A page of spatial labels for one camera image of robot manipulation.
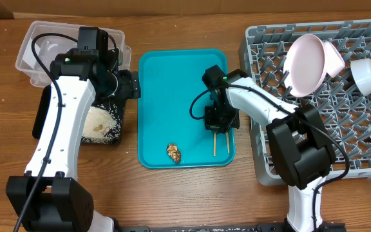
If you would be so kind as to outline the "brown food scrap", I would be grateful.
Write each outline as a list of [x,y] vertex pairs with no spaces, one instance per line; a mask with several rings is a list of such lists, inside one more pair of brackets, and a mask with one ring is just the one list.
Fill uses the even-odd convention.
[[169,157],[175,162],[180,163],[181,161],[181,152],[178,149],[178,146],[176,144],[170,143],[167,145],[167,154]]

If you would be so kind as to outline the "large pink plate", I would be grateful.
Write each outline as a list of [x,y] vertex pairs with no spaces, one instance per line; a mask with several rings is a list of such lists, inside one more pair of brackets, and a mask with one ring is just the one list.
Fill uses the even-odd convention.
[[283,71],[288,71],[284,84],[292,88],[291,95],[304,97],[314,92],[326,74],[322,41],[312,34],[297,38],[286,54]]

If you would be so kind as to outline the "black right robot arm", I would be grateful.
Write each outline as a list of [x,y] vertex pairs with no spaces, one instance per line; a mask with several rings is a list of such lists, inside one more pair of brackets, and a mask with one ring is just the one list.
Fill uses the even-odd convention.
[[226,74],[214,65],[202,81],[213,100],[202,117],[207,130],[217,134],[238,128],[240,111],[265,127],[274,167],[289,187],[285,229],[328,231],[317,187],[326,181],[336,155],[319,111],[276,98],[240,69]]

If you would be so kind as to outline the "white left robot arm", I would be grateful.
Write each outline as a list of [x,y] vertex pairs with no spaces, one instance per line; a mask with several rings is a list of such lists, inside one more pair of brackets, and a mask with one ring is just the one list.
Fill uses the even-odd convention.
[[44,67],[51,83],[37,114],[39,142],[24,174],[6,183],[18,216],[15,231],[120,230],[116,219],[95,211],[92,195],[77,181],[77,160],[91,105],[140,98],[138,73],[119,70],[119,49],[109,49],[115,40],[107,31],[82,26],[75,41]]

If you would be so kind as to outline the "wooden chopstick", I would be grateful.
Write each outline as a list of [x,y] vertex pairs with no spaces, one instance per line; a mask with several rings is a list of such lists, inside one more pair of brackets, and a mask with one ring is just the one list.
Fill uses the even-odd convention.
[[213,134],[213,156],[216,156],[216,133]]
[[227,143],[227,153],[230,154],[230,141],[229,141],[229,132],[225,134],[226,136],[226,143]]

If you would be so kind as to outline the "pink bowl with rice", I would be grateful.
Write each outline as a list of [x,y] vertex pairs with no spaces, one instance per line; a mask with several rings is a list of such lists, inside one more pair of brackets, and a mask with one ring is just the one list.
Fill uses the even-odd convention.
[[336,47],[326,41],[323,42],[325,51],[325,68],[331,77],[338,75],[345,67],[345,62]]

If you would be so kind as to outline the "small white cup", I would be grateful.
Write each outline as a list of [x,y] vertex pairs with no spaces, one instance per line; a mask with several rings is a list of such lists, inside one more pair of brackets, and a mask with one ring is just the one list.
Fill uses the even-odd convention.
[[350,63],[354,82],[362,95],[371,94],[371,59],[359,59]]

